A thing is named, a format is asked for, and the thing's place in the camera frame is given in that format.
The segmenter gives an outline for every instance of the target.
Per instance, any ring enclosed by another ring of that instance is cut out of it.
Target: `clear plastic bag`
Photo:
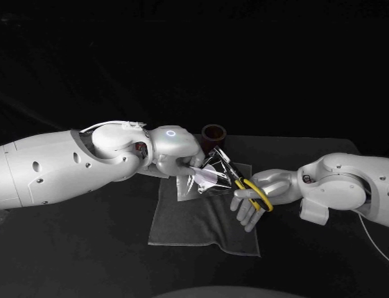
[[[214,150],[201,167],[192,169],[195,175],[176,176],[178,201],[233,193],[233,180]]]

